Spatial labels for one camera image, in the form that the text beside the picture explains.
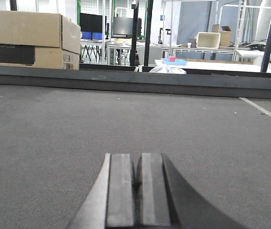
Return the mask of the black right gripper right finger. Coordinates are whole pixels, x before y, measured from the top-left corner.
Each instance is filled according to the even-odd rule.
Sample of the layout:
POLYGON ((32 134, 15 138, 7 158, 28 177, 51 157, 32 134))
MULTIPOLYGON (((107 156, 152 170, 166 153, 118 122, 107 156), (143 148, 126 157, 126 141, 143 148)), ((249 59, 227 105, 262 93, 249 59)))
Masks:
POLYGON ((199 194, 168 156, 143 153, 138 163, 139 229, 243 229, 199 194))

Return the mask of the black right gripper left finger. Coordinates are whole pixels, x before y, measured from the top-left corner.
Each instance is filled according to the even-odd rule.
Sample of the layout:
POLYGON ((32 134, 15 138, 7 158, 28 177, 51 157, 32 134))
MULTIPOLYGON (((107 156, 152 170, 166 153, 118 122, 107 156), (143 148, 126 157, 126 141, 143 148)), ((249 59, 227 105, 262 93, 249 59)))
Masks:
POLYGON ((135 225, 130 154, 105 154, 98 177, 68 229, 115 229, 135 225))

